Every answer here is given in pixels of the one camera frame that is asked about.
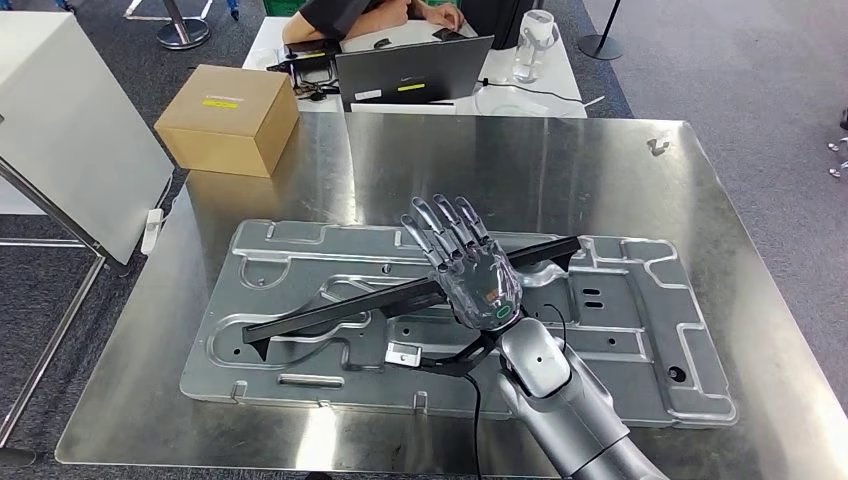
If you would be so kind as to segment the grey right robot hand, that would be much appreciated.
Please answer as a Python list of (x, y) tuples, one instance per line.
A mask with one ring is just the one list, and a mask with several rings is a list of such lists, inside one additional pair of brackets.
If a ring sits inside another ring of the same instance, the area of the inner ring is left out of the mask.
[(436, 194), (411, 199), (418, 216), (400, 221), (434, 269), (458, 321), (470, 329), (499, 331), (521, 318), (522, 287), (501, 245), (471, 203)]

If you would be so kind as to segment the person's hand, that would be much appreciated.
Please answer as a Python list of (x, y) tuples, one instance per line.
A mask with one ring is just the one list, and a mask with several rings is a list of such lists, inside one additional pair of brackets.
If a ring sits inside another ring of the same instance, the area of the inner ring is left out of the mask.
[(459, 8), (451, 3), (436, 6), (424, 4), (422, 7), (423, 18), (431, 24), (459, 31), (464, 24), (464, 15)]

